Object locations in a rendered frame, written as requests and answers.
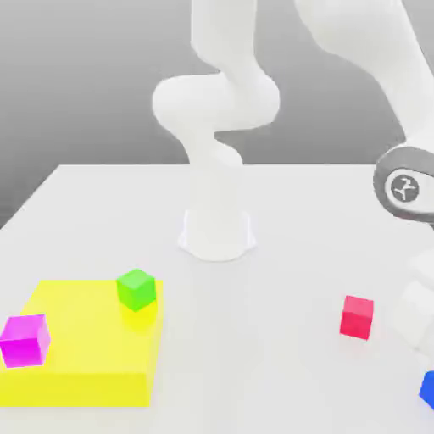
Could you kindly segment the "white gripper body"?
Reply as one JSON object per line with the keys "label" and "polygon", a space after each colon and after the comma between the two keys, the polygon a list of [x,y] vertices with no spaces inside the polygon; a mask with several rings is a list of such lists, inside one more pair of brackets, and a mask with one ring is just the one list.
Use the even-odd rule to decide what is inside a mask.
{"label": "white gripper body", "polygon": [[406,343],[434,357],[434,282],[411,281],[395,310],[395,329]]}

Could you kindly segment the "small red cube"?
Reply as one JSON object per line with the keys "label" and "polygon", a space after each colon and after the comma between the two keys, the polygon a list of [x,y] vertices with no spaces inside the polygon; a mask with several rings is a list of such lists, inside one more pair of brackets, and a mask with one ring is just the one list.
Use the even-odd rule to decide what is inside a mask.
{"label": "small red cube", "polygon": [[374,302],[347,295],[344,299],[340,333],[368,340],[374,314]]}

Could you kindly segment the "small blue cube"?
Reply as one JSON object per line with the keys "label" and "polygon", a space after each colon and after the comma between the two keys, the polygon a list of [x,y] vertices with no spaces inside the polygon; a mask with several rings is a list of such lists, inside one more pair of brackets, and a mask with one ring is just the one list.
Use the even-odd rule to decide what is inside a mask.
{"label": "small blue cube", "polygon": [[420,398],[434,410],[434,370],[425,373],[419,391]]}

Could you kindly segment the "small green cube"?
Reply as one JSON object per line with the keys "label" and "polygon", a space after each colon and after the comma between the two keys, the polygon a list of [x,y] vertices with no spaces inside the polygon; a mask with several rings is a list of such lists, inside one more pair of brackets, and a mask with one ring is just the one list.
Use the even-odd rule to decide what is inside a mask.
{"label": "small green cube", "polygon": [[119,301],[137,312],[156,300],[156,281],[143,270],[134,269],[116,279]]}

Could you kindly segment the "small magenta cube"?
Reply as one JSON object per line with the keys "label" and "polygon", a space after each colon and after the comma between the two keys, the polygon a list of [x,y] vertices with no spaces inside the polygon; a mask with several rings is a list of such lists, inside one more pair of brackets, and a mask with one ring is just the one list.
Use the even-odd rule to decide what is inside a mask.
{"label": "small magenta cube", "polygon": [[43,365],[50,343],[44,314],[11,316],[0,334],[0,351],[8,369]]}

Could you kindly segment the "large yellow box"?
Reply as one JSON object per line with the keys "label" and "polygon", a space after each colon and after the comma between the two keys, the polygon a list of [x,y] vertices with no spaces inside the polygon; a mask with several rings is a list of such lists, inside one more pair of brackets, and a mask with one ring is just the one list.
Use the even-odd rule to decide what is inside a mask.
{"label": "large yellow box", "polygon": [[47,317],[44,365],[8,369],[0,361],[0,407],[147,407],[164,318],[156,299],[134,312],[115,281],[40,281],[21,313]]}

